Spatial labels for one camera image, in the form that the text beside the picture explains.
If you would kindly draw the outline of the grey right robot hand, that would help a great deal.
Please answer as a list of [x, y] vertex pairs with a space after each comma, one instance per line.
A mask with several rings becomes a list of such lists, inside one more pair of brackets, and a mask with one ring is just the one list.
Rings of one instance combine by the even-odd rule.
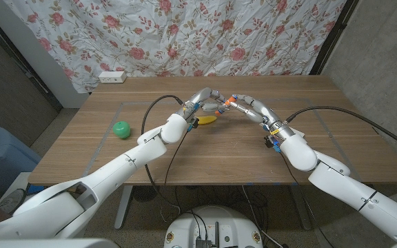
[[295, 132], [278, 115], [258, 99], [244, 94], [234, 94], [230, 106], [244, 113], [249, 120], [261, 124], [271, 135], [286, 140]]

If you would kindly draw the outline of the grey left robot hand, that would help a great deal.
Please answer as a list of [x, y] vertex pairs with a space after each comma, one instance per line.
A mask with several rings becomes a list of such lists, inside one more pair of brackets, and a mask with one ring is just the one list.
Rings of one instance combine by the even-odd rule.
[[185, 120], [192, 118], [193, 115], [201, 108], [204, 112], [216, 112], [222, 114], [229, 110], [225, 104], [227, 99], [218, 91], [209, 87], [203, 88], [194, 94], [183, 106], [176, 112]]

